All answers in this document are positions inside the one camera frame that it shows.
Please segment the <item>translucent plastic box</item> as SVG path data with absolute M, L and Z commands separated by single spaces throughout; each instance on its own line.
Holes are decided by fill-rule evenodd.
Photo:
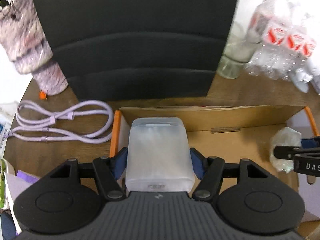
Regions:
M 187 192 L 195 183 L 187 132 L 177 117 L 138 118 L 130 129 L 126 187 L 138 192 Z

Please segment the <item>orange cardboard box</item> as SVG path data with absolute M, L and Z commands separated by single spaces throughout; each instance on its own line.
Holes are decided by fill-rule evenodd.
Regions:
M 128 145 L 132 122 L 149 117 L 180 118 L 189 146 L 204 156 L 218 156 L 228 163 L 252 159 L 297 190 L 306 204 L 298 232 L 306 239 L 319 239 L 319 179 L 309 184 L 306 175 L 277 172 L 269 161 L 271 139 L 283 127 L 300 132 L 303 138 L 319 135 L 319 126 L 309 107 L 122 107 L 114 116 L 110 156 Z

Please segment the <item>small orange object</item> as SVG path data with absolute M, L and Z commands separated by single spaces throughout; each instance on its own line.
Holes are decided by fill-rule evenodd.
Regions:
M 47 100 L 47 94 L 44 91 L 39 92 L 39 99 L 40 100 Z

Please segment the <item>left water bottle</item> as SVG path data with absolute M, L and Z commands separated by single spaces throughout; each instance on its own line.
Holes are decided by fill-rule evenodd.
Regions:
M 257 44 L 246 70 L 269 79 L 292 81 L 303 93 L 315 76 L 309 59 L 317 46 L 311 14 L 289 0 L 264 0 L 255 9 L 246 40 Z

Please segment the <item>glass cup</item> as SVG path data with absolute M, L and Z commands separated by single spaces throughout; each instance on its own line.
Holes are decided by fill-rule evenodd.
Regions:
M 245 31 L 238 22 L 232 22 L 227 42 L 221 56 L 217 74 L 225 79 L 236 79 L 248 62 Z

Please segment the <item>black paper bag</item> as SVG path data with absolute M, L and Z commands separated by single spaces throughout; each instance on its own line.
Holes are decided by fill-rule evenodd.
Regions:
M 237 0 L 33 0 L 79 100 L 206 96 Z

